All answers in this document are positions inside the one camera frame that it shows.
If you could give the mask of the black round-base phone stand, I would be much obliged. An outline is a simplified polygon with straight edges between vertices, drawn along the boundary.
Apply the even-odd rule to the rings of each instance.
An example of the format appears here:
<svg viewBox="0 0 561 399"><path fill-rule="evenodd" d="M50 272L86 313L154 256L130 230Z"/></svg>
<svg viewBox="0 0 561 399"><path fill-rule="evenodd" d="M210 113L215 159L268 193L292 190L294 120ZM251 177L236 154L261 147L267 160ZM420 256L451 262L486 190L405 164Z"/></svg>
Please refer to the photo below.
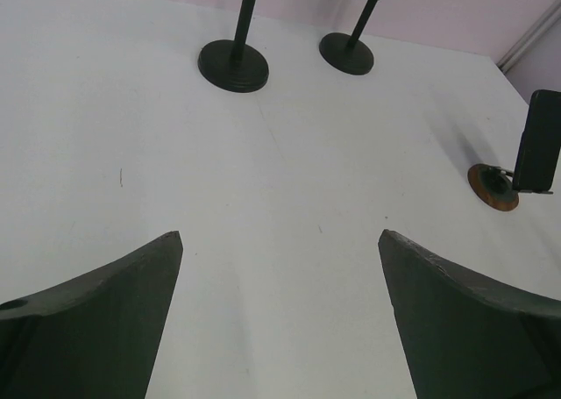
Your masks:
<svg viewBox="0 0 561 399"><path fill-rule="evenodd" d="M199 71L220 89L251 93L262 89L268 81L265 57L246 44L255 3L256 0L242 0L234 39L212 41L199 53Z"/></svg>

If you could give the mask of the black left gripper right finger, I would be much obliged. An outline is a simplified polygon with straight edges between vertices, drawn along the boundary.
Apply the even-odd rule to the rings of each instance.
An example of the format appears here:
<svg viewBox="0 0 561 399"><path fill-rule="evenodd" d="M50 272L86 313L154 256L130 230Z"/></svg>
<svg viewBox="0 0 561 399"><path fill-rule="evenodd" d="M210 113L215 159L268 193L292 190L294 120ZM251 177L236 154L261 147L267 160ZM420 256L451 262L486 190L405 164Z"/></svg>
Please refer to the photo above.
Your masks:
<svg viewBox="0 0 561 399"><path fill-rule="evenodd" d="M378 242L419 398L558 398L560 302L444 259L395 231Z"/></svg>

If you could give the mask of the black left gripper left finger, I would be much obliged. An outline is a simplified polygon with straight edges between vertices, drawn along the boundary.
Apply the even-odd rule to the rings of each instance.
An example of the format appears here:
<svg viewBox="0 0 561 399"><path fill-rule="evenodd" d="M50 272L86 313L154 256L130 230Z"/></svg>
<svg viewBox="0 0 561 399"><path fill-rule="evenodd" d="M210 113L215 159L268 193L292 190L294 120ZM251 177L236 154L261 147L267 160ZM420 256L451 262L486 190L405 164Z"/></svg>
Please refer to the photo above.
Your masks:
<svg viewBox="0 0 561 399"><path fill-rule="evenodd" d="M181 268L179 232L1 305L3 398L143 398Z"/></svg>

